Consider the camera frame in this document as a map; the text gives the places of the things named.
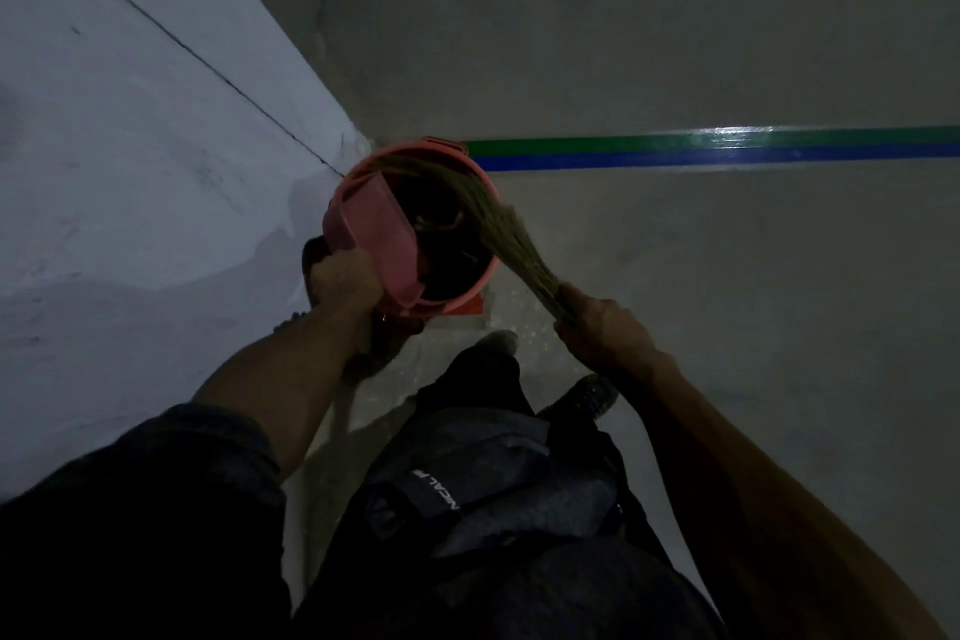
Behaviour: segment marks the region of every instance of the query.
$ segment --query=floor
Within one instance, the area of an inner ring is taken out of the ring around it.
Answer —
[[[957,123],[960,0],[264,0],[367,136]],[[714,404],[960,634],[960,161],[497,175],[546,261],[629,305]],[[583,373],[509,273],[534,406]],[[431,328],[338,403],[308,466],[308,573],[403,399],[483,333]],[[603,421],[699,583],[637,416]]]

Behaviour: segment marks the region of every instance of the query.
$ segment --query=broom bristles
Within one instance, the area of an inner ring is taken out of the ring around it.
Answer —
[[[479,177],[403,155],[382,157],[373,167],[381,173],[426,178],[452,191],[481,243],[523,280],[554,319],[576,322],[560,295],[560,279],[544,263],[517,212],[502,205]]]

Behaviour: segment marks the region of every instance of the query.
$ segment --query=foot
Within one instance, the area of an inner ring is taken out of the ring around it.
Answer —
[[[570,387],[557,402],[541,410],[537,417],[554,422],[564,416],[578,416],[595,422],[606,416],[619,396],[620,393],[609,379],[587,375]]]
[[[510,357],[517,355],[517,348],[521,344],[521,338],[515,331],[501,329],[491,331],[473,346],[488,349],[490,352],[500,352]]]

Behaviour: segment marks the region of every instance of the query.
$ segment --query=black pants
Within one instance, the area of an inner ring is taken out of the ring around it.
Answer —
[[[416,414],[445,408],[496,408],[534,416],[521,387],[521,366],[508,354],[474,346],[463,350],[437,381],[416,394]],[[641,502],[630,490],[623,456],[610,436],[588,416],[552,422],[547,446],[553,458],[582,468],[612,472],[618,495],[611,523],[619,523],[626,541],[672,567],[664,545],[647,522]]]

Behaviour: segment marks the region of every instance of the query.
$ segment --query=hand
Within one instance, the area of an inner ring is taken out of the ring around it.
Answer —
[[[383,297],[374,259],[359,248],[337,251],[315,263],[310,268],[307,286],[310,303],[321,309],[352,306],[358,312],[368,313]]]
[[[613,299],[593,299],[570,283],[560,286],[559,295],[577,324],[558,321],[554,329],[570,354],[597,374],[610,375],[659,354],[650,333]]]

